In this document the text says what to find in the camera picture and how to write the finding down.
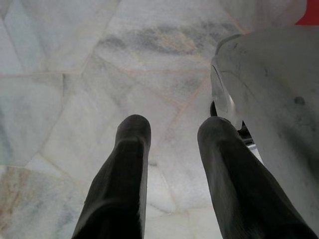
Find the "white marble tile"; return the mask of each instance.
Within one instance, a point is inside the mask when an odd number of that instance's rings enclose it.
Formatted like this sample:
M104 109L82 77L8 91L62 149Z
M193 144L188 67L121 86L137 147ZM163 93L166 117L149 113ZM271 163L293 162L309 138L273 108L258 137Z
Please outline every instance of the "white marble tile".
M148 168L147 205L150 210L147 212L148 217L159 216L159 213L161 215L171 214L176 211L176 206L164 176L155 165L149 165Z
M219 0L247 33L270 27L294 25L306 11L306 0Z
M190 209L189 224L194 232L194 239L222 239L217 218L212 207Z
M62 94L60 75L0 78L0 164L31 160L58 119Z
M26 169L29 169L34 172L43 173L48 176L55 178L63 178L63 173L61 170L56 168L53 164L45 160L40 153L37 153L30 162L25 166Z
M130 71L130 74L142 85L151 87L173 104L182 107L200 83L209 78L210 71L186 68L176 71Z
M31 73L40 69L45 53L21 2L13 0L4 19L23 71Z
M197 131L209 117L210 103L211 89L207 79L152 155L182 209L211 205L197 144Z
M81 71L119 2L12 0L4 21L25 72Z
M18 75L22 72L22 66L0 17L0 76L10 74Z
M75 83L41 155L76 179L87 193L125 117L140 114L150 121L152 150L177 109L97 56L81 76L68 77L76 78Z
M4 238L71 238L84 202L76 185L16 167L2 167L0 181Z
M145 239L193 239L188 214L178 213L146 220Z
M123 0L95 52L180 106L209 75L217 42L235 33L216 0Z

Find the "floor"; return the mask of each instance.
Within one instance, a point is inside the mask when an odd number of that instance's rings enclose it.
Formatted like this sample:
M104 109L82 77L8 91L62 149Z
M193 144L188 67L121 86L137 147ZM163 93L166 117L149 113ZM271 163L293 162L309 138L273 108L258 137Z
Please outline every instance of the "floor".
M145 238L222 238L196 135L217 43L252 30L232 1L0 0L0 238L71 238L131 114L152 127Z

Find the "gray marble vein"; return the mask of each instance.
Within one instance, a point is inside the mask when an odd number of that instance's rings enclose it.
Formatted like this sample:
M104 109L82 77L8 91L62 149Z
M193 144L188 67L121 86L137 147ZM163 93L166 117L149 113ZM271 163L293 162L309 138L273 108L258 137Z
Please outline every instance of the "gray marble vein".
M111 21L96 46L103 59L128 71L208 69L217 43L238 33L229 22L130 26Z
M24 166L62 109L60 75L0 78L0 164Z

